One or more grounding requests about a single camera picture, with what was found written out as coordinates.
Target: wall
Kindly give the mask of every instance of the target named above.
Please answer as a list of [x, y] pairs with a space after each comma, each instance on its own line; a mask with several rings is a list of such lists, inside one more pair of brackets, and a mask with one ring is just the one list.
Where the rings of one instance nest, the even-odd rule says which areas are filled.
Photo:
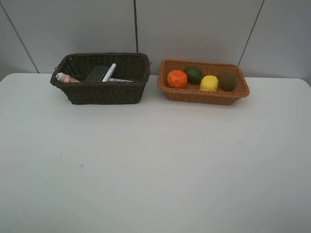
[[17, 72], [36, 73], [36, 69], [0, 6], [0, 81]]
[[241, 60], [246, 76], [311, 84], [311, 1], [266, 0]]
[[238, 64], [262, 0], [137, 0], [138, 46], [164, 59]]
[[136, 52], [128, 0], [2, 0], [41, 73], [81, 52]]
[[[262, 9], [263, 0], [136, 0], [137, 34], [131, 0], [1, 2], [42, 73], [53, 72], [70, 53], [136, 52], [137, 42], [152, 74], [163, 59], [178, 58], [240, 64], [246, 76], [311, 83], [307, 0], [265, 0]], [[35, 72], [3, 11], [0, 17], [0, 75]]]

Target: white tube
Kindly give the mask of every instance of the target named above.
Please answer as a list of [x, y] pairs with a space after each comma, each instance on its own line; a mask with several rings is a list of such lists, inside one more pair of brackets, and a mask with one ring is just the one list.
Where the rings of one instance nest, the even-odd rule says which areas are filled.
[[129, 82], [129, 83], [131, 83], [132, 81], [124, 80], [124, 79], [112, 79], [112, 78], [110, 78], [109, 82]]
[[103, 78], [102, 82], [107, 82], [110, 79], [111, 75], [113, 74], [113, 72], [116, 69], [116, 66], [117, 66], [117, 64], [115, 64], [115, 63], [111, 65], [111, 67], [107, 71], [105, 77]]

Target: basket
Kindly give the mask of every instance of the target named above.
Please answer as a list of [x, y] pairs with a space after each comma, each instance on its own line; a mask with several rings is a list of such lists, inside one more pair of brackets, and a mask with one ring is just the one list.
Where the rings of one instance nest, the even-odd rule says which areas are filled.
[[[174, 89], [167, 85], [167, 76], [172, 70], [184, 70], [188, 66], [196, 66], [201, 69], [203, 77], [206, 75], [219, 76], [220, 73], [230, 70], [237, 76], [237, 85], [233, 91], [223, 91], [218, 87], [215, 92], [200, 91], [200, 85], [188, 84], [185, 89]], [[158, 87], [164, 92], [169, 100], [211, 103], [230, 105], [249, 95], [249, 88], [246, 84], [242, 71], [235, 65], [218, 64], [207, 62], [191, 62], [184, 60], [164, 60], [160, 66]]]
[[[112, 78], [130, 82], [84, 83], [96, 66], [117, 67]], [[81, 83], [61, 83], [59, 72], [70, 75]], [[150, 63], [141, 53], [78, 53], [66, 56], [55, 68], [50, 83], [61, 89], [73, 104], [131, 104], [141, 99], [150, 76]]]

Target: cap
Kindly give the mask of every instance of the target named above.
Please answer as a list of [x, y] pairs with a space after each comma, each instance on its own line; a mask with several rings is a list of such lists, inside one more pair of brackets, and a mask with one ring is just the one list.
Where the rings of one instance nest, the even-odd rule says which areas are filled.
[[111, 65], [110, 69], [115, 70], [116, 66], [117, 66], [117, 64], [113, 63], [113, 64]]
[[63, 82], [63, 81], [65, 80], [65, 76], [66, 76], [66, 74], [64, 74], [64, 73], [58, 73], [58, 74], [56, 75], [56, 79], [57, 79], [59, 82]]

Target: green fruit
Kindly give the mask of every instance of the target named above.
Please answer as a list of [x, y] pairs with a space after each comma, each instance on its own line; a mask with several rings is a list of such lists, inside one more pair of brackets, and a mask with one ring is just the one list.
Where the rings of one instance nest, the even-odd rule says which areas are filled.
[[188, 77], [188, 82], [192, 84], [199, 84], [203, 79], [202, 71], [195, 66], [187, 67], [184, 72]]
[[232, 91], [237, 85], [237, 76], [231, 71], [224, 71], [218, 77], [219, 86], [224, 91]]

